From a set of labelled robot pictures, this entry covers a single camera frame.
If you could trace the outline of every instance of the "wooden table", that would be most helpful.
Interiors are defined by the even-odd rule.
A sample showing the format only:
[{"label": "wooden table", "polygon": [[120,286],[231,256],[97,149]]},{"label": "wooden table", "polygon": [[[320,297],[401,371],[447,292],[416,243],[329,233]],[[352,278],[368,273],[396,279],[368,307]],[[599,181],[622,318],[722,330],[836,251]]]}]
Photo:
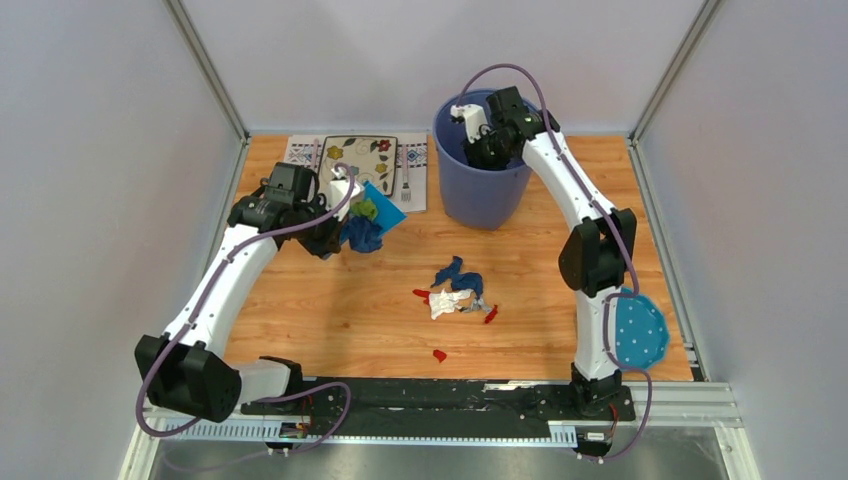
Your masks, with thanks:
[{"label": "wooden table", "polygon": [[[236,198],[270,174],[285,136],[254,137]],[[691,381],[676,317],[651,239],[639,189],[620,137],[576,137],[569,146],[604,194],[638,216],[634,262],[642,292],[665,312],[668,354],[656,380]],[[259,277],[233,327],[225,359],[273,355],[299,362],[307,375],[429,378],[568,379],[576,350],[574,294],[557,257],[569,227],[534,174],[515,215],[496,232],[447,217],[439,196],[436,149],[430,140],[428,210],[384,238],[381,250],[321,261],[296,242],[283,246]],[[483,275],[495,320],[448,314],[431,320],[415,288],[427,288],[453,255],[464,271]],[[439,363],[433,350],[447,353]],[[641,379],[638,375],[630,378]]]}]

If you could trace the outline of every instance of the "flower pattern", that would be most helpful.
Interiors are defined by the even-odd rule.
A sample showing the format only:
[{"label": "flower pattern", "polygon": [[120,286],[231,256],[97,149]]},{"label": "flower pattern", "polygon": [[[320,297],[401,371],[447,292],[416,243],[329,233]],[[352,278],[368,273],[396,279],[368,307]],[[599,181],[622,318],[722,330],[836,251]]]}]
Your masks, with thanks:
[{"label": "flower pattern", "polygon": [[333,160],[338,160],[338,159],[344,157],[344,150],[333,145],[332,147],[327,149],[327,156],[332,158]]}]

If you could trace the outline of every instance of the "white wall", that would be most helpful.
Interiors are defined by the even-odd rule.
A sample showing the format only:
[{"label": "white wall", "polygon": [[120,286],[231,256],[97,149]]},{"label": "white wall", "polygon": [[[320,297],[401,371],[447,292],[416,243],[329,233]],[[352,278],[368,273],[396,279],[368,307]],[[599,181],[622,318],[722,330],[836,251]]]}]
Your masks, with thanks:
[{"label": "white wall", "polygon": [[608,132],[635,126],[701,0],[184,3],[251,130],[429,128],[474,73],[513,62],[563,128]]},{"label": "white wall", "polygon": [[764,479],[845,478],[848,3],[728,1],[643,142]]},{"label": "white wall", "polygon": [[0,478],[115,478],[237,147],[162,2],[0,4]]}]

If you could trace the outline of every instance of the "purple trash bin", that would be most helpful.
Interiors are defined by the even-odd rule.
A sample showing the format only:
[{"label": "purple trash bin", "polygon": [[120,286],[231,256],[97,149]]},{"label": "purple trash bin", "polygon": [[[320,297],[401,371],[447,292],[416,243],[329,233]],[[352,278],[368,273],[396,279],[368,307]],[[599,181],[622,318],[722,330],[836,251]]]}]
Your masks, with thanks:
[{"label": "purple trash bin", "polygon": [[[472,90],[465,93],[462,103],[481,105],[488,117],[486,97],[492,93],[495,90]],[[519,158],[514,158],[501,171],[469,167],[462,149],[465,125],[453,123],[450,116],[456,98],[442,105],[433,120],[433,139],[439,152],[439,190],[445,213],[467,227],[497,230],[518,208],[531,169]],[[524,103],[531,110],[538,110],[527,100]]]}]

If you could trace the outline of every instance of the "purple cable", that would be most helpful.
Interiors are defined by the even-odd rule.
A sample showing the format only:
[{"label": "purple cable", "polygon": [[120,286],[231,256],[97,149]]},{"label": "purple cable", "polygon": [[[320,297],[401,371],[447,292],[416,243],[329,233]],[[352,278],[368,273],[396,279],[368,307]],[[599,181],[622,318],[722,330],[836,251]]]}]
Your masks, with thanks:
[{"label": "purple cable", "polygon": [[562,162],[565,164],[566,168],[568,169],[568,172],[571,174],[571,176],[577,182],[577,185],[580,186],[580,190],[583,191],[583,194],[586,196],[586,198],[591,199],[592,206],[595,208],[595,210],[597,210],[601,214],[601,216],[604,217],[604,221],[606,222],[607,226],[609,227],[610,232],[612,232],[612,236],[615,238],[615,243],[618,245],[618,249],[621,252],[621,256],[622,256],[622,258],[624,258],[624,263],[625,263],[625,265],[627,265],[627,271],[630,272],[630,278],[633,280],[633,292],[632,293],[630,293],[630,294],[624,294],[624,293],[621,293],[621,292],[612,293],[604,299],[603,331],[604,331],[604,350],[605,350],[605,353],[607,354],[607,357],[609,357],[610,361],[613,364],[615,364],[615,366],[620,368],[621,370],[638,372],[638,373],[642,374],[645,377],[645,380],[648,383],[648,398],[645,401],[645,414],[642,416],[642,422],[639,424],[639,429],[636,430],[636,436],[633,437],[633,440],[631,440],[630,443],[627,444],[627,446],[625,446],[623,449],[621,449],[621,451],[619,451],[619,452],[617,452],[613,455],[608,455],[608,456],[604,457],[604,460],[615,460],[616,458],[620,458],[620,457],[624,456],[627,452],[629,452],[633,448],[633,446],[636,444],[636,442],[642,437],[642,434],[645,431],[645,427],[648,424],[648,417],[650,416],[650,412],[651,412],[651,402],[653,401],[653,381],[651,379],[651,374],[648,373],[648,371],[645,370],[645,369],[637,368],[637,367],[631,367],[629,365],[625,365],[625,364],[621,363],[615,357],[615,355],[613,355],[612,348],[609,344],[610,304],[611,304],[612,300],[615,299],[615,298],[634,298],[637,295],[639,295],[639,278],[636,275],[636,269],[633,268],[633,261],[630,258],[630,254],[627,252],[627,247],[625,247],[625,245],[624,245],[624,240],[621,238],[621,234],[618,232],[618,229],[616,228],[615,223],[613,223],[612,218],[610,218],[609,213],[607,213],[607,211],[604,210],[604,208],[601,206],[601,204],[597,200],[595,200],[594,196],[592,195],[592,192],[589,190],[588,185],[586,185],[586,182],[584,182],[583,179],[580,177],[580,175],[577,174],[577,171],[574,169],[574,166],[571,165],[571,162],[569,162],[566,158],[563,158],[565,156],[565,152],[562,151],[562,147],[560,147],[559,142],[556,141],[556,136],[554,135],[553,128],[551,128],[551,120],[550,120],[550,117],[548,116],[548,107],[545,104],[545,96],[542,94],[542,89],[541,89],[541,87],[539,87],[539,83],[536,81],[535,78],[533,78],[533,75],[531,75],[530,72],[528,72],[524,68],[519,67],[518,65],[515,65],[515,64],[512,64],[512,63],[498,63],[498,64],[495,64],[495,65],[486,67],[483,70],[481,70],[480,72],[478,72],[476,75],[471,77],[471,80],[469,80],[468,83],[465,84],[465,87],[462,88],[462,92],[460,92],[459,96],[456,99],[456,105],[459,106],[459,105],[462,104],[462,98],[465,96],[465,92],[468,91],[469,87],[471,87],[471,85],[478,78],[480,78],[481,76],[483,76],[487,72],[490,72],[492,70],[496,70],[496,69],[499,69],[499,68],[507,68],[507,69],[511,69],[511,70],[517,70],[518,72],[521,72],[525,77],[527,77],[527,80],[529,80],[530,83],[533,85],[533,88],[536,90],[536,95],[539,97],[539,105],[540,105],[541,110],[542,110],[542,120],[545,122],[545,130],[548,132],[548,137],[551,139],[551,145],[554,146],[554,149],[557,152],[557,157],[560,160],[562,160]]},{"label": "purple cable", "polygon": [[[315,440],[314,442],[307,444],[305,447],[290,449],[288,451],[289,455],[294,455],[295,453],[308,452],[309,450],[312,450],[313,448],[316,448],[318,445],[321,445],[322,443],[327,441],[328,438],[330,438],[334,433],[336,433],[336,430],[338,430],[339,427],[342,425],[342,422],[344,422],[344,419],[347,417],[347,414],[350,411],[350,400],[353,397],[353,395],[350,391],[350,387],[346,383],[330,382],[330,383],[325,383],[324,385],[319,385],[315,388],[311,388],[311,389],[306,390],[304,392],[296,393],[294,395],[283,396],[283,397],[262,398],[260,400],[257,400],[257,402],[261,402],[261,403],[288,402],[288,401],[291,401],[291,400],[297,400],[298,398],[303,398],[307,395],[312,395],[313,393],[318,393],[322,390],[327,390],[327,389],[334,388],[334,387],[340,387],[345,391],[345,406],[342,409],[342,413],[341,413],[341,415],[339,415],[338,420],[336,420],[336,423],[333,424],[333,426],[330,427],[329,430],[327,430],[327,433],[325,433],[324,435],[321,435],[321,437],[318,440]],[[282,454],[286,453],[283,450],[274,450],[274,451],[277,452],[277,453],[282,453]],[[218,470],[220,468],[229,467],[229,466],[235,465],[237,463],[241,463],[241,462],[244,462],[244,461],[247,461],[247,460],[253,460],[254,458],[260,458],[260,457],[265,457],[265,456],[268,456],[268,451],[262,450],[260,452],[248,453],[247,455],[243,455],[239,458],[235,458],[233,460],[229,460],[227,462],[224,462],[224,463],[221,463],[221,464],[218,464],[218,465],[213,465],[211,467],[186,468],[186,467],[181,467],[179,465],[175,465],[174,463],[172,463],[170,460],[168,460],[168,456],[166,454],[166,455],[162,456],[162,463],[167,465],[168,468],[170,468],[172,470],[176,470],[178,472],[182,472],[182,473],[203,473],[203,472],[210,472],[212,470]]]},{"label": "purple cable", "polygon": [[333,207],[329,212],[321,215],[320,217],[310,220],[308,222],[301,223],[300,225],[294,225],[292,227],[280,228],[277,230],[271,230],[265,233],[260,233],[259,235],[248,238],[247,240],[241,242],[236,245],[233,250],[227,254],[227,258],[225,260],[221,260],[221,263],[218,264],[218,268],[215,269],[215,272],[209,277],[209,282],[203,287],[203,291],[200,293],[200,296],[197,299],[197,303],[194,306],[194,310],[192,310],[191,314],[188,317],[188,321],[185,325],[174,335],[174,338],[171,339],[170,342],[165,346],[162,350],[162,353],[156,357],[156,360],[153,361],[153,365],[150,367],[150,370],[147,371],[147,375],[144,376],[144,381],[141,383],[141,388],[138,391],[138,396],[135,400],[135,419],[138,422],[138,426],[141,427],[141,430],[150,435],[151,437],[164,438],[170,437],[172,435],[176,435],[178,433],[184,432],[194,426],[197,422],[200,421],[200,417],[193,418],[189,420],[186,424],[180,425],[179,427],[173,428],[171,430],[155,430],[144,419],[144,398],[147,396],[147,390],[150,388],[150,384],[153,382],[153,377],[156,376],[156,373],[159,371],[159,368],[162,366],[162,363],[168,358],[168,355],[171,351],[176,347],[177,343],[188,333],[191,328],[191,324],[197,320],[197,317],[200,315],[200,311],[203,309],[203,306],[206,304],[206,300],[209,298],[209,295],[212,293],[212,289],[215,287],[215,284],[218,282],[218,279],[221,278],[221,274],[224,273],[224,269],[230,263],[233,263],[235,260],[235,256],[241,250],[243,250],[248,245],[258,242],[264,238],[274,237],[277,235],[289,235],[291,233],[299,232],[301,230],[306,230],[307,228],[312,228],[316,225],[319,225],[326,220],[329,220],[333,217],[339,210],[342,209],[344,205],[348,203],[350,197],[353,195],[353,189],[356,184],[354,181],[353,170],[344,163],[338,163],[338,166],[343,167],[347,172],[347,178],[350,179],[350,184],[347,188],[347,193],[345,193],[342,201],[339,202],[338,205]]}]

